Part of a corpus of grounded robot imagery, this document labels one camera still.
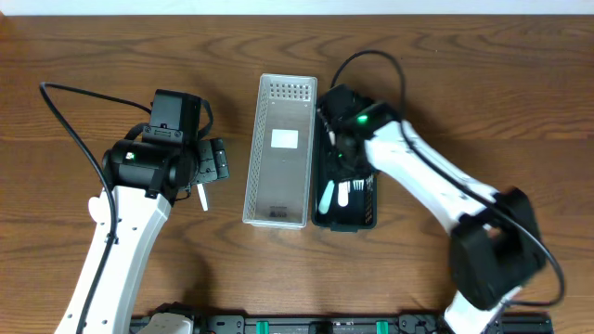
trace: white sticker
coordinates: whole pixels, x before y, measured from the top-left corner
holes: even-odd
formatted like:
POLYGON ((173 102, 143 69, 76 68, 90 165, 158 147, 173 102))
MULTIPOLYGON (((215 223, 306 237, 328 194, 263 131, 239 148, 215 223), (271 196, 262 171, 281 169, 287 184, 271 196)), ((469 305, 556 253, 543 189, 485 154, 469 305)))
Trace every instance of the white sticker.
POLYGON ((272 148, 297 148, 299 131, 272 129, 272 148))

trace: wall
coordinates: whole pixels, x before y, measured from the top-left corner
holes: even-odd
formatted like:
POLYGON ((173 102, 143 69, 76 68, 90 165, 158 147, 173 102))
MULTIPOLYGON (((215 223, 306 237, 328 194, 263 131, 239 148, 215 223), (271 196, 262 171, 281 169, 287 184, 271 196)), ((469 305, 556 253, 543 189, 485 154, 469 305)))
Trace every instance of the wall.
POLYGON ((5 15, 594 14, 594 0, 0 0, 5 15))

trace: green light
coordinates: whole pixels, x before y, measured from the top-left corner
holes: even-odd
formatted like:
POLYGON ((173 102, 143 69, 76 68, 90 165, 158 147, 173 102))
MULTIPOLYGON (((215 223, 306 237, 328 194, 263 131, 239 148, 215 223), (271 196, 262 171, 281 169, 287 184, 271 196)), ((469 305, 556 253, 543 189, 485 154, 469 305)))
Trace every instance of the green light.
POLYGON ((361 115, 356 118, 357 122, 364 123, 368 121, 368 115, 361 115))

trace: brown table surface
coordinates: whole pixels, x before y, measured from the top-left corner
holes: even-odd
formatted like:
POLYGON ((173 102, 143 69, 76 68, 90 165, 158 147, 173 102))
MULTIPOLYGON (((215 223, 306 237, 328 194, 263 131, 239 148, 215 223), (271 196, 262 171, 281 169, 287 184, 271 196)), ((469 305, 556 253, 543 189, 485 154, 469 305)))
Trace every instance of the brown table surface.
MULTIPOLYGON (((329 86, 355 51, 399 57, 409 118, 479 180, 517 186, 563 265, 558 332, 594 331, 594 21, 592 17, 0 18, 0 332, 53 332, 73 293, 100 190, 38 91, 41 81, 148 104, 157 88, 203 96, 231 178, 207 185, 211 209, 180 202, 148 260, 135 314, 163 302, 250 315, 390 314, 444 309, 455 292, 448 237, 401 186, 380 179, 373 230, 341 234, 241 222, 262 73, 329 86)), ((394 71, 360 59, 342 80, 396 101, 394 71)), ((126 106, 52 91, 97 157, 149 118, 126 106)), ((547 269, 521 297, 551 298, 547 269)))

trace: green strip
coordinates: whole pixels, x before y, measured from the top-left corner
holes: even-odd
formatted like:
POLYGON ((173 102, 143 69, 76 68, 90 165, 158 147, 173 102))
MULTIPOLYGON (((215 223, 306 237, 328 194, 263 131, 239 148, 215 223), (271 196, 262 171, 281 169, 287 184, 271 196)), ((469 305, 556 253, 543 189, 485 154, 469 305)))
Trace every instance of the green strip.
POLYGON ((256 323, 256 334, 268 334, 268 322, 258 321, 256 323))
POLYGON ((390 334, 390 326, 388 326, 387 321, 378 321, 375 325, 378 329, 378 334, 390 334))

